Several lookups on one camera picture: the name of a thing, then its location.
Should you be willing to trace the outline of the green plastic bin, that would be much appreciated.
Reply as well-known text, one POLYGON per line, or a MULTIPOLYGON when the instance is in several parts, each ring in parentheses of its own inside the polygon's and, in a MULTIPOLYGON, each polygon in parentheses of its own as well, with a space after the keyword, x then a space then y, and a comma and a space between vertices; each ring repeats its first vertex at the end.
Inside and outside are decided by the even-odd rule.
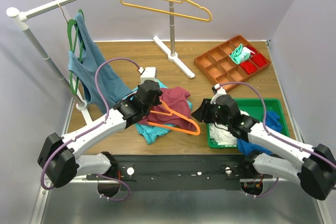
MULTIPOLYGON (((264 116, 264 109, 262 102, 259 99, 238 98, 236 99, 236 102, 241 110, 248 113, 250 116, 256 118, 257 120, 262 121, 264 116)), ((283 125, 281 134, 289 137, 290 135, 288 127, 280 101, 278 99, 264 99, 264 103, 266 106, 266 111, 274 111, 280 116, 279 122, 283 125)))

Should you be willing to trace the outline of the royal blue cloth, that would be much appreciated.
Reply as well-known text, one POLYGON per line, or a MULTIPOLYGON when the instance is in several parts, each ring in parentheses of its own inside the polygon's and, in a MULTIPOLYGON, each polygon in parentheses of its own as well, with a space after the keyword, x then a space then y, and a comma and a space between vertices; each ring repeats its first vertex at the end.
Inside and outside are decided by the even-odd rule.
MULTIPOLYGON (((271 128, 272 130, 275 130, 276 132, 281 133, 281 131, 283 129, 283 125, 279 122, 279 120, 280 120, 280 116, 276 112, 267 111, 267 113, 266 113, 266 126, 271 128)), ((267 155, 273 154, 272 151, 270 151, 270 150, 268 150, 268 149, 266 149, 266 148, 264 148, 260 145, 253 144, 253 143, 248 143, 248 142, 245 142, 242 139, 237 139, 237 148, 245 156, 250 154, 252 151, 262 152, 262 153, 265 153, 267 155)))

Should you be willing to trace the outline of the red cloth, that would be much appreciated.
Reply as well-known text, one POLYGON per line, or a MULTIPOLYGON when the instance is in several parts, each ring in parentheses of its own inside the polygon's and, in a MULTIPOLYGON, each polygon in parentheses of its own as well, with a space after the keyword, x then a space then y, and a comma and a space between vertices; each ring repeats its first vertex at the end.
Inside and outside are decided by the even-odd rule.
POLYGON ((269 63, 267 58, 262 54, 257 53, 253 55, 248 60, 242 62, 239 66, 247 73, 253 74, 254 72, 260 70, 262 67, 266 66, 269 63))

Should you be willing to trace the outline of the maroon tank top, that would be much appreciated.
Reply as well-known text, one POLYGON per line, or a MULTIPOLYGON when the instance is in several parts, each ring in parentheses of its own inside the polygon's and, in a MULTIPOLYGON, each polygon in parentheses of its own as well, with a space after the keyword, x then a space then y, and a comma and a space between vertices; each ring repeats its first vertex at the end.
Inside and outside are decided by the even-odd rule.
POLYGON ((190 93, 181 87, 161 88, 160 105, 153 106, 150 114, 139 124, 162 127, 190 135, 199 135, 200 127, 191 118, 186 102, 190 93))

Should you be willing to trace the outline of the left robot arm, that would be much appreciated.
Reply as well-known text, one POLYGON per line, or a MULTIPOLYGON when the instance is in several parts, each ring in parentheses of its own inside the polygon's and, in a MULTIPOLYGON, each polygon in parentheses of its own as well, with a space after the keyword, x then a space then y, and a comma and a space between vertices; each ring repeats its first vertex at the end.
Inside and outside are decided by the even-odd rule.
POLYGON ((105 115, 92 123, 65 135, 53 133, 45 139, 37 163, 51 188, 60 188, 76 176, 99 173, 104 179, 116 175, 116 166, 110 154, 85 156, 90 147, 106 137, 138 123, 150 113, 154 105, 160 104, 162 91, 158 82, 145 80, 131 98, 119 101, 105 115))

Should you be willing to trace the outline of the turquoise folded shirt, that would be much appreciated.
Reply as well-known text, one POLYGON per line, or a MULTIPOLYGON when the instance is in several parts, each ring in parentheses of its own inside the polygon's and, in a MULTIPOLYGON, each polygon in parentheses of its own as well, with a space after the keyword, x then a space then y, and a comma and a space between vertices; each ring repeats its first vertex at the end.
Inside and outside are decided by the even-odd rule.
MULTIPOLYGON (((157 79, 157 82, 160 88, 166 88, 166 89, 168 88, 159 79, 157 79)), ((136 92, 137 89, 138 87, 135 87, 131 91, 131 93, 136 92)), ((189 109, 191 110, 193 108, 192 103, 188 100, 186 100, 186 102, 189 106, 189 109)), ((165 128, 157 127, 157 126, 144 125, 144 124, 139 124, 139 123, 136 123, 135 127, 136 127, 137 132, 145 138, 148 145, 153 144, 158 137, 166 135, 167 133, 171 131, 170 129, 165 129, 165 128)))

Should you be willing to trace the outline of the white cloth in bin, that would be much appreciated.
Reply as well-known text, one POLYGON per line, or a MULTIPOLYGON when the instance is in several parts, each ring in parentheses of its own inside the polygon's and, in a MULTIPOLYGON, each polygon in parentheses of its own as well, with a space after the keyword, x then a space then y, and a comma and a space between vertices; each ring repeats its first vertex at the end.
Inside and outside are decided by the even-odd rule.
POLYGON ((236 148, 241 140, 234 137, 226 125, 207 124, 207 143, 210 148, 236 148))

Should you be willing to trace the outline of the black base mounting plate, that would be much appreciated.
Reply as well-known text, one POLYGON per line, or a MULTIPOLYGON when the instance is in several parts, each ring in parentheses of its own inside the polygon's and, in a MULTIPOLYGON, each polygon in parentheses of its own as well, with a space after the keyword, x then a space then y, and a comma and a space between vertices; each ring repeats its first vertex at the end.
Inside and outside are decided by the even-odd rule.
POLYGON ((132 191, 240 190, 260 178, 239 154, 116 155, 121 179, 132 191))

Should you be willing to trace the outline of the mint green cloth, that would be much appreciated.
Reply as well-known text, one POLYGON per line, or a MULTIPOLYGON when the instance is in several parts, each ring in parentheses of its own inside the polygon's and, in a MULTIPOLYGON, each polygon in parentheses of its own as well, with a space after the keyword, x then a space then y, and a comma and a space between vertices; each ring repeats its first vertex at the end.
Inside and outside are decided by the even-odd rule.
POLYGON ((229 56, 235 64, 239 65, 242 62, 247 61, 251 54, 252 52, 250 49, 244 47, 243 44, 240 44, 229 56))

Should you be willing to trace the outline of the blue-grey hanging tank top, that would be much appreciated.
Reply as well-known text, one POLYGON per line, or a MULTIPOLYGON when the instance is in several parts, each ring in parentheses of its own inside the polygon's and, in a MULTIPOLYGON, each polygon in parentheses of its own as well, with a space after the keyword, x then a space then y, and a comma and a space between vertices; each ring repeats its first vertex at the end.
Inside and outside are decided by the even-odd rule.
POLYGON ((99 47, 91 39, 89 32, 84 24, 81 27, 86 49, 83 52, 83 67, 81 69, 81 84, 83 87, 84 98, 88 104, 96 105, 101 113, 106 113, 106 106, 99 95, 102 93, 108 107, 112 108, 131 90, 124 84, 122 79, 113 71, 109 64, 104 65, 98 73, 98 85, 100 92, 95 84, 95 74, 98 67, 106 60, 99 47))

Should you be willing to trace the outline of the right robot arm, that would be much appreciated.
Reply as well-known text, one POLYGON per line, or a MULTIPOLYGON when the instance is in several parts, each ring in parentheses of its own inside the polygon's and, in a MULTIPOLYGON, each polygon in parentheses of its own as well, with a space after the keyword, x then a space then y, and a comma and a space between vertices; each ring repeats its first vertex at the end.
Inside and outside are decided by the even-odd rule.
POLYGON ((230 95, 204 99, 192 113, 199 122, 222 125, 236 138, 262 146, 277 157, 253 152, 241 165, 249 178, 257 174, 273 175, 297 183, 311 197, 325 200, 335 187, 335 158, 331 150, 319 144, 314 147, 284 136, 261 121, 242 114, 230 95))

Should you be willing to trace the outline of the orange compartment tray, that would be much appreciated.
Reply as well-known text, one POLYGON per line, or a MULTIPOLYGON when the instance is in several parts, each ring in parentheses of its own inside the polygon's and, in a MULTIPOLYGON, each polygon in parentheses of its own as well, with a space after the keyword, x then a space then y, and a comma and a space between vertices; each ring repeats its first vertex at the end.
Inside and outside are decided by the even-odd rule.
POLYGON ((271 61, 267 59, 269 63, 266 66, 253 74, 247 74, 239 65, 235 64, 229 56, 240 44, 243 44, 244 47, 251 50, 252 54, 250 58, 257 53, 262 54, 243 36, 237 35, 196 57, 194 59, 194 65, 198 67, 213 85, 228 82, 245 82, 269 67, 271 61))

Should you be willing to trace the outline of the yellow hanger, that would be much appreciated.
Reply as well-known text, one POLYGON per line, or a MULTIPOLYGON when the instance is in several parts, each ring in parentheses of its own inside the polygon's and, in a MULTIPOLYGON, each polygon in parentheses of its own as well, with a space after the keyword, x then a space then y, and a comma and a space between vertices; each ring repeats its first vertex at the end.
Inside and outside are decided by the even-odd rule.
POLYGON ((177 3, 177 4, 188 3, 188 4, 194 6, 198 9, 204 11, 208 15, 208 18, 201 18, 201 17, 196 17, 196 16, 185 15, 185 14, 173 12, 172 10, 163 10, 163 9, 157 9, 157 8, 137 5, 137 4, 131 4, 131 3, 125 2, 124 0, 119 0, 119 1, 124 6, 129 6, 129 7, 133 7, 133 8, 147 10, 147 11, 150 11, 150 12, 167 14, 167 15, 170 15, 170 16, 182 17, 182 18, 192 19, 192 20, 196 20, 196 21, 200 21, 200 22, 211 22, 213 20, 212 13, 206 7, 203 7, 203 6, 197 4, 196 2, 194 2, 192 0, 161 0, 161 1, 166 1, 166 2, 169 2, 169 3, 173 3, 173 4, 174 3, 177 3))

